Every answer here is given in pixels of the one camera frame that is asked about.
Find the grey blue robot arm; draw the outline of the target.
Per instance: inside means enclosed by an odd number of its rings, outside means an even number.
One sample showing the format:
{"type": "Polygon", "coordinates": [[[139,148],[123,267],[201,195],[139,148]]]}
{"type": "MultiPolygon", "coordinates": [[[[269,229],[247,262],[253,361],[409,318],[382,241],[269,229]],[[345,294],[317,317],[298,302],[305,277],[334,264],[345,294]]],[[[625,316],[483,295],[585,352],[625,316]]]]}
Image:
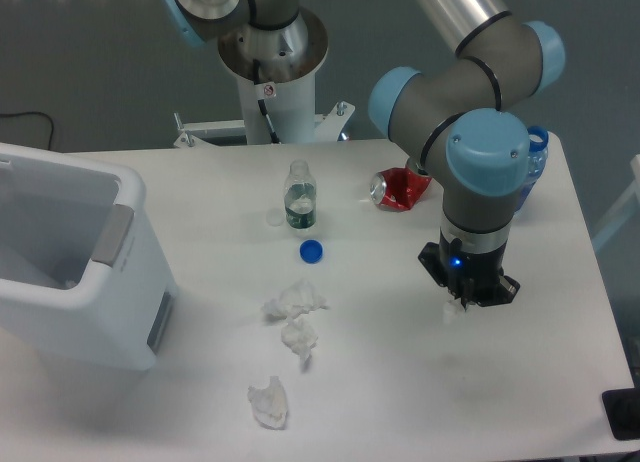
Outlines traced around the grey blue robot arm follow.
{"type": "MultiPolygon", "coordinates": [[[[529,134],[513,104],[555,82],[565,65],[559,34],[522,23],[501,0],[417,0],[454,52],[427,78],[398,67],[374,86],[378,130],[443,189],[440,237],[419,259],[463,305],[508,304],[519,284],[503,270],[528,171],[529,134]]],[[[215,41],[241,95],[251,144],[309,142],[315,98],[288,94],[324,62],[328,36],[300,0],[164,0],[192,44],[215,41]]]]}

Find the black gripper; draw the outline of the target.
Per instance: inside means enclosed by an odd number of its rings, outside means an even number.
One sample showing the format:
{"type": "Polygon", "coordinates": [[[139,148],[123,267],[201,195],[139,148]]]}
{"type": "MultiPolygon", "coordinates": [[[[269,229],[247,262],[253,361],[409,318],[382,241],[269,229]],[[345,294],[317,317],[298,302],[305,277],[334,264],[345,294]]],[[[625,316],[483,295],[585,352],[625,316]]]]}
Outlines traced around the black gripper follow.
{"type": "Polygon", "coordinates": [[[427,243],[418,260],[437,285],[461,298],[465,311],[470,305],[506,305],[520,289],[502,267],[509,232],[508,226],[486,233],[443,226],[439,241],[427,243]]]}

